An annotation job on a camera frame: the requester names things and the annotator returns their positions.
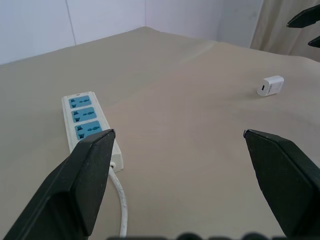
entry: power cord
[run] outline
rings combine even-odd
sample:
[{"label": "power cord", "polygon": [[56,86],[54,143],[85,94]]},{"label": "power cord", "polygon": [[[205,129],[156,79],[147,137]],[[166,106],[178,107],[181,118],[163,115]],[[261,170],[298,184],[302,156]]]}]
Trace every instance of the power cord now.
[{"label": "power cord", "polygon": [[121,204],[120,238],[125,238],[127,235],[127,228],[128,228],[128,206],[127,206],[125,191],[122,188],[121,183],[111,166],[109,167],[109,177],[111,178],[119,195],[120,204]]}]

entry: curtain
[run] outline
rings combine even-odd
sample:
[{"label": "curtain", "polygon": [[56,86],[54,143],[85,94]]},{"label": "curtain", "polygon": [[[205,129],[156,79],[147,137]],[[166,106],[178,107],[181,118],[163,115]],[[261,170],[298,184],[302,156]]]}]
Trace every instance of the curtain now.
[{"label": "curtain", "polygon": [[305,28],[287,27],[295,15],[319,4],[320,0],[264,0],[250,48],[320,62],[320,48],[308,45],[320,35],[320,21]]}]

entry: power strip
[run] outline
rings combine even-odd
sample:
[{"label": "power strip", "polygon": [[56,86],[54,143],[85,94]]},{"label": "power strip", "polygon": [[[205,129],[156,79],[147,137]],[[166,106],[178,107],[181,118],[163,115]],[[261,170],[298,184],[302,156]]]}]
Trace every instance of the power strip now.
[{"label": "power strip", "polygon": [[[61,100],[70,153],[82,139],[110,129],[94,92],[64,96]],[[116,140],[113,144],[110,166],[115,173],[124,168],[124,161]]]}]

